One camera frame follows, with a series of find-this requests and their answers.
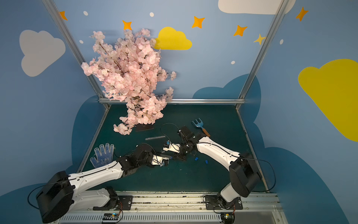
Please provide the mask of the clear test tube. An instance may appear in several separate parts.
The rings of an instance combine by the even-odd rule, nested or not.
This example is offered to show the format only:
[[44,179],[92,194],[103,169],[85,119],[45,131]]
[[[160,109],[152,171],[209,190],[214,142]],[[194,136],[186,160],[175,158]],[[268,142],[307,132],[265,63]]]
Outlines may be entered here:
[[158,140],[158,139],[163,139],[163,138],[165,138],[165,137],[166,137],[165,135],[154,136],[154,137],[148,137],[148,138],[145,138],[145,141]]
[[166,159],[172,159],[172,157],[170,155],[159,154],[158,156],[166,158]]

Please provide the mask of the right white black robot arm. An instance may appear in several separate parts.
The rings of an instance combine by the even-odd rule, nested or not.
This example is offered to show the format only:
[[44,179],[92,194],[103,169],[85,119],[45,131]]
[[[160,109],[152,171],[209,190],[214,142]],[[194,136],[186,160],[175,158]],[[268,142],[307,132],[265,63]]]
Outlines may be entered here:
[[175,147],[179,150],[178,156],[184,158],[186,154],[198,151],[228,170],[230,183],[217,195],[216,203],[220,207],[227,208],[239,197],[248,197],[262,180],[260,170],[251,154],[241,154],[225,148],[203,133],[194,134],[186,126],[179,129],[177,134],[183,141],[179,147]]

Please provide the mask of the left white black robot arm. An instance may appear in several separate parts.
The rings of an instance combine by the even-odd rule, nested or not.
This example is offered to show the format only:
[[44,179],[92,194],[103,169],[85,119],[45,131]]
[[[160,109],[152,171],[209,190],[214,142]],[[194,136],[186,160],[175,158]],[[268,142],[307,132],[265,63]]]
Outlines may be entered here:
[[36,201],[42,222],[48,224],[63,217],[67,212],[93,207],[110,210],[115,208],[115,191],[86,197],[84,192],[103,183],[134,174],[140,167],[163,165],[163,159],[148,144],[141,144],[128,155],[121,156],[109,164],[86,172],[67,174],[60,171],[42,187]]

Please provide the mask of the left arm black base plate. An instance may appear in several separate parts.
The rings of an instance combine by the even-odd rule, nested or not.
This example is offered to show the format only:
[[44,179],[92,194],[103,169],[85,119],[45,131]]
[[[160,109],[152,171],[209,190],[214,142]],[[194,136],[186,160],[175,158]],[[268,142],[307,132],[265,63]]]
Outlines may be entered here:
[[93,207],[94,211],[129,211],[132,206],[133,196],[111,197],[102,207]]

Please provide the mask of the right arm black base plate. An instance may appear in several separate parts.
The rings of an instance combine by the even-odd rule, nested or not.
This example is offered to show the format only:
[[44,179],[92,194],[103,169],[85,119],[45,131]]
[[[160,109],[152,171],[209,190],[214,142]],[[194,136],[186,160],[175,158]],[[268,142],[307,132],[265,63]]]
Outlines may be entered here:
[[204,195],[203,202],[207,210],[242,210],[243,205],[240,197],[227,202],[222,196]]

